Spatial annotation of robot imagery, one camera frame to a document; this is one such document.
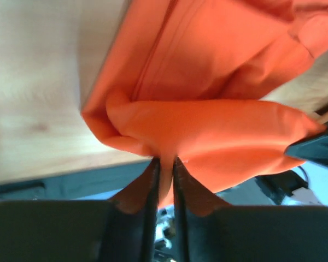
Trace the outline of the orange t shirt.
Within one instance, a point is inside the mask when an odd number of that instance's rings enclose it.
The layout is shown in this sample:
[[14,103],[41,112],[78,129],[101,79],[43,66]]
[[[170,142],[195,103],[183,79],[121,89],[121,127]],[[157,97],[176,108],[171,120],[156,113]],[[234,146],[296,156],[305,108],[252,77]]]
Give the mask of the orange t shirt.
[[180,158],[212,192],[301,164],[325,126],[265,95],[328,50],[328,1],[133,1],[82,116],[107,146],[159,157],[161,207]]

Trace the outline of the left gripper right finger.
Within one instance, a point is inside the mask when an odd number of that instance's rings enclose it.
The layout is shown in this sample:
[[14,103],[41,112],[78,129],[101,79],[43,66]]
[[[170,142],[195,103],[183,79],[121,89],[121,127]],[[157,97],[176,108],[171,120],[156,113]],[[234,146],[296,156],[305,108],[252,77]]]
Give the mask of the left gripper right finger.
[[233,206],[173,166],[178,261],[328,261],[328,207]]

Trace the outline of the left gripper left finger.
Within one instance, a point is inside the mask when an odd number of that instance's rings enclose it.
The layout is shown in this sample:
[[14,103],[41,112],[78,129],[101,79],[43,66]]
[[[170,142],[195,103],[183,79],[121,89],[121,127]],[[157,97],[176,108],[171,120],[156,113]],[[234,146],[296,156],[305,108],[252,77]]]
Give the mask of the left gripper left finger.
[[160,162],[107,200],[0,202],[0,261],[151,261]]

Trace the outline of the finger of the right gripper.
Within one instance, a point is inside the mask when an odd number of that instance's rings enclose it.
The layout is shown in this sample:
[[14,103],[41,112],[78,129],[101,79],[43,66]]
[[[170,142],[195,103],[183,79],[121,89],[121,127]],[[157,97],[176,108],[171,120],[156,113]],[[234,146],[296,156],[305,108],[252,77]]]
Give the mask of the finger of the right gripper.
[[285,154],[328,167],[328,130],[290,145]]

